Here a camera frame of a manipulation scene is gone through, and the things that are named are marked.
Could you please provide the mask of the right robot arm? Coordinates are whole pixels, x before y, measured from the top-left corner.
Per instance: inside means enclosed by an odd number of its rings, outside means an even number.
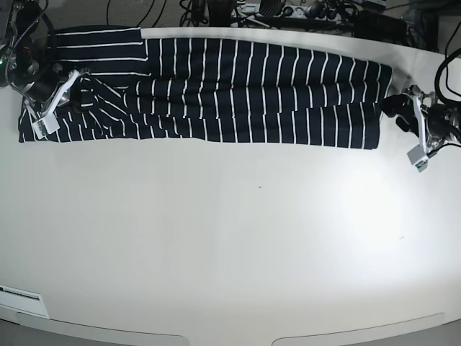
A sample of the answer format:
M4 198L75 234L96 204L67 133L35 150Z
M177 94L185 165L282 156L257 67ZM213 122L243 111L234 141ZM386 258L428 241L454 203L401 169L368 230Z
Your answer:
M49 5L1 2L1 88L19 93L33 120L59 109L81 114L94 104L92 91L80 86L90 74L88 64L63 57Z

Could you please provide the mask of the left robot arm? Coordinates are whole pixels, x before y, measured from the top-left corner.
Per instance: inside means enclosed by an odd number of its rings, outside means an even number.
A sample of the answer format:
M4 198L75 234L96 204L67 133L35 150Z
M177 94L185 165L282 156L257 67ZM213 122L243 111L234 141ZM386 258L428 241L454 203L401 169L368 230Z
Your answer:
M452 94L460 96L449 87L449 65L460 57L460 50L444 52L444 60L434 77L434 91L423 92L412 85L400 94L381 102L381 109L406 133L416 135L419 142L408 157L415 163L427 161L448 146L460 147L460 101L446 97L441 89L441 79Z

